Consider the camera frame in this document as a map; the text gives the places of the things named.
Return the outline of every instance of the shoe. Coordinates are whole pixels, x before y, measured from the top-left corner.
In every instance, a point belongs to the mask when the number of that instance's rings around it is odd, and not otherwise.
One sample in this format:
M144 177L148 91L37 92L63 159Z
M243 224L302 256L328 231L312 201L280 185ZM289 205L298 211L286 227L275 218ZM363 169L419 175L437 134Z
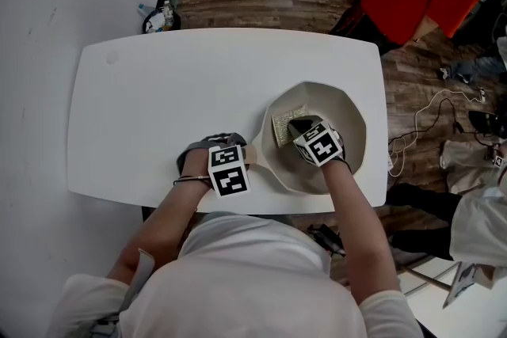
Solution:
M413 193L417 192L418 187L412 184L400 182L393 185L386 194L386 205L401 207L408 205L407 201Z
M470 79L466 79L462 74L458 74L464 84L468 85L470 83Z
M447 79L449 77L449 70L447 68L440 68L440 72L442 73L442 79Z

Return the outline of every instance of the bottle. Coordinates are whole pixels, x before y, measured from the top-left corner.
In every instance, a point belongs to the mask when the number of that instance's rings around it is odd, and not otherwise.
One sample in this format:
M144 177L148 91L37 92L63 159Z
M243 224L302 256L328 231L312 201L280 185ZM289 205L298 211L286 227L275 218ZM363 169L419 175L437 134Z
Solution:
M137 10L139 11L139 13L141 13L141 15L143 15L143 17L147 17L148 14L155 11L156 8L151 7L151 6L146 6L143 3L140 3Z
M171 6L171 2L169 0L164 2L162 12L164 13L164 18L166 19L166 30L169 30L174 24L173 7Z

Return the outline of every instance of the black and white marker cube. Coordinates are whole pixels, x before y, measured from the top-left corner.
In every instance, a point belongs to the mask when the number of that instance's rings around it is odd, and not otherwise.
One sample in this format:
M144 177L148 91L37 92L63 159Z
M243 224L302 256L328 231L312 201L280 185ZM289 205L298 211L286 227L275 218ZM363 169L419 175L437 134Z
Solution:
M210 148L208 173L219 198L237 196L250 191L245 162L239 145Z
M340 135L326 121L321 121L294 143L306 162L322 166L341 153L339 138Z
M494 161L493 161L494 165L497 166L498 168L501 168L501 166L503 165L504 163L504 160L503 158L500 156L500 155L497 155L495 158L494 158Z

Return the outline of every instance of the bracelet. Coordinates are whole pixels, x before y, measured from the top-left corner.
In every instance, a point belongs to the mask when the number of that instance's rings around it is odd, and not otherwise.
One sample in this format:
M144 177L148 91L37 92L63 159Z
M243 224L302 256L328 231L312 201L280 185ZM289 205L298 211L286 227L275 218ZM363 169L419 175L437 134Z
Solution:
M181 182L189 182L191 180L198 180L199 182L203 182L204 184L206 184L208 187L211 187L213 188L213 186L211 185L211 181L210 181L210 177L207 176L207 177L191 177L191 176L185 176L185 177L179 177L178 179L176 179L174 182L173 182L173 186L176 184L176 183L181 183Z
M345 159L342 159L340 157L335 157L335 158L331 159L331 161L333 161L333 160L343 162L344 164L346 164L347 168L349 168L350 173L352 173L352 170L350 169L350 165Z

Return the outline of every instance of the white cable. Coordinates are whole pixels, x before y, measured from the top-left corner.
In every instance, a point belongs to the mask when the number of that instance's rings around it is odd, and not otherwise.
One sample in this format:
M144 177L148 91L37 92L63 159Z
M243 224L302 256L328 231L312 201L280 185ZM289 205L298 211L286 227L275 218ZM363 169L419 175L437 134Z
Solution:
M391 177L398 177L398 176L400 176L400 175L402 174L402 172L403 172L403 168L405 167L405 150L406 150L406 140L405 140L405 137L402 137L402 138L403 138L403 143L404 143L404 146L403 146L403 148L401 149L401 151L402 151L402 168L400 169L400 171L399 171L396 175L393 175L393 174L391 173L391 171L388 171L388 172L389 172L389 174L391 175ZM399 139L396 139L395 141L393 141L393 149L395 148L395 143L396 143L396 141L398 141L398 140L399 140ZM396 151L394 151L394 150L393 150L393 151L391 152L391 156L392 156L392 154L393 154L393 153L395 153L395 154L396 154L396 159L395 159L395 161L393 162L393 168L394 168L394 167L395 167L396 162L398 161L398 152L396 152Z
M435 97L437 97L439 94L443 93L443 92L449 92L449 93L461 93L463 95L463 97L465 99L467 99L468 101L470 102L474 102L474 101L477 101L478 103L484 103L485 101L485 97L484 97L484 90L481 88L479 90L479 92L481 93L481 100L479 100L477 97L474 97L472 99L469 99L467 97L467 95L464 93L464 92L460 92L460 91L455 91L455 90L449 90L449 89L442 89L442 90L439 90L438 92L436 92L433 97L431 98L431 101L429 101L428 105L426 105L425 107L423 107L421 110L417 111L415 114L414 114L414 128L415 128L415 138L414 140L407 146L406 145L406 140L405 140L405 135L402 136L402 139L403 139L403 148L401 150L396 150L395 149L395 145L396 145L396 141L398 141L399 139L395 139L393 141L393 147L392 147L392 150L391 150L391 154L390 154L390 157L392 157L392 154L396 154L396 160L395 162L393 163L393 168L395 166L395 163L398 161L398 154L402 154L402 168L400 169L400 171L396 174L396 175L393 175L391 173L391 170L388 171L389 175L391 175L391 177L399 177L402 172L403 172L403 169L405 168L405 150L410 148L413 144L415 144L415 142L417 141L417 139L419 138L419 130L417 129L417 114L419 114L420 112L424 112L429 106L431 106L431 104L433 103L433 101L435 100Z

